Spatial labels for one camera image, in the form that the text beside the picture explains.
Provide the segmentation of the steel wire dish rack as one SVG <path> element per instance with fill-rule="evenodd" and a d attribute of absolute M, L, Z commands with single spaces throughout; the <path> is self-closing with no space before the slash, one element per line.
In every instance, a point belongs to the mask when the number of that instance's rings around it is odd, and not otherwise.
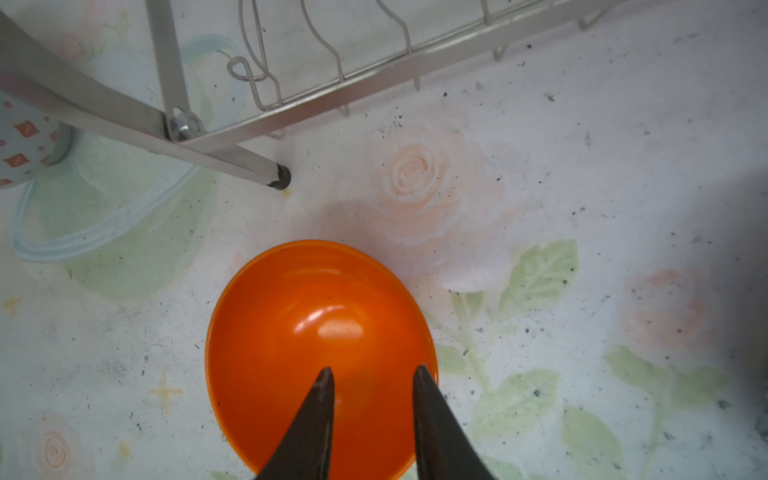
<path fill-rule="evenodd" d="M 471 57 L 577 23 L 609 1 L 5 1 L 1 87 L 79 129 L 274 189 L 289 170 L 248 151 L 299 122 Z M 243 87 L 242 113 L 205 126 L 182 46 L 233 48 L 205 89 Z"/>

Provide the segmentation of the orange plastic bowl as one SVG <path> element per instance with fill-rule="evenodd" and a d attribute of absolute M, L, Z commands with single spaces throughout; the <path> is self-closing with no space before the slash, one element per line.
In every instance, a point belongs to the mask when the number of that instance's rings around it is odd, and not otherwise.
<path fill-rule="evenodd" d="M 429 326 L 407 288 L 372 257 L 329 241 L 286 243 L 248 262 L 222 292 L 206 339 L 213 412 L 254 472 L 330 368 L 331 477 L 402 477 L 415 461 L 419 366 L 438 371 Z"/>

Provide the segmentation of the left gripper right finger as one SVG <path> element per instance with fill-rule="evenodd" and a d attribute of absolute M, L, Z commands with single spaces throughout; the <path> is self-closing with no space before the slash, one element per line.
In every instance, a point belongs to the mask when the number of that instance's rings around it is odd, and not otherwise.
<path fill-rule="evenodd" d="M 413 376 L 412 405 L 419 479 L 494 479 L 425 365 Z"/>

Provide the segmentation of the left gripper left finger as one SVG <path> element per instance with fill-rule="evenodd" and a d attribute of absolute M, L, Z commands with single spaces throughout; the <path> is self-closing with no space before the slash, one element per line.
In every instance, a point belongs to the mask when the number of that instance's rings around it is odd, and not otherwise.
<path fill-rule="evenodd" d="M 287 432 L 256 480 L 329 478 L 335 408 L 330 367 L 313 382 Z"/>

